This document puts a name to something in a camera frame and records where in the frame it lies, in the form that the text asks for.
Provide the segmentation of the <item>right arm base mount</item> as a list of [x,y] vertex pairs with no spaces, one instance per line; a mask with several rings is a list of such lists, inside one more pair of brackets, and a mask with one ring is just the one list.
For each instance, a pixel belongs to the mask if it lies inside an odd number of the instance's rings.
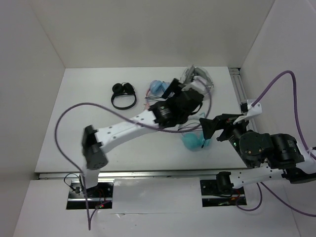
[[216,180],[200,180],[202,207],[247,205],[244,188],[220,192]]

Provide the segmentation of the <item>teal cat-ear headphones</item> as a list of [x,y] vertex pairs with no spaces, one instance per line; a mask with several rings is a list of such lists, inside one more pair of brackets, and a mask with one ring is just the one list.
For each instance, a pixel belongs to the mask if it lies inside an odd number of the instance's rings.
[[210,145],[210,139],[205,140],[201,128],[192,132],[186,132],[195,126],[199,126],[199,119],[206,118],[205,113],[189,116],[187,124],[178,126],[178,131],[181,131],[181,140],[184,146],[190,151],[198,151]]

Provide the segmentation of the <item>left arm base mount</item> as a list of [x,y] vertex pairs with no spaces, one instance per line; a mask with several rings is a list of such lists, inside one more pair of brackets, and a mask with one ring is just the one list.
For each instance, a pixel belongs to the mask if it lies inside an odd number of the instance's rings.
[[[68,173],[63,182],[68,186],[67,210],[86,209],[85,196],[82,181],[79,175]],[[97,186],[87,190],[89,209],[112,209],[113,206],[114,181],[101,180]]]

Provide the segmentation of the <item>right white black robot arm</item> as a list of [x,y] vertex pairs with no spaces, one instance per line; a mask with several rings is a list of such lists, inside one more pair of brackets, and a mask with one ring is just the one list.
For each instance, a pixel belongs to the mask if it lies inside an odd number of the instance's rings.
[[210,139],[220,130],[218,142],[228,141],[246,165],[242,171],[221,171],[215,187],[222,194],[267,180],[286,179],[302,184],[316,179],[315,152],[307,152],[289,134],[258,133],[248,130],[249,121],[242,115],[221,114],[213,119],[199,120],[204,138]]

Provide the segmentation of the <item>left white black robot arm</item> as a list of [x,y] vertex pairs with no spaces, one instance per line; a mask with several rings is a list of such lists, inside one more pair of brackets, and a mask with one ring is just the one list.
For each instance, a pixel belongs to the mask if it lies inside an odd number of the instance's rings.
[[106,154],[109,151],[142,135],[166,131],[186,123],[189,116],[201,108],[205,91],[208,92],[209,88],[201,78],[189,84],[174,79],[163,94],[164,100],[156,102],[139,115],[106,128],[87,126],[81,142],[85,166],[81,174],[80,192],[86,197],[97,193],[98,176],[108,164]]

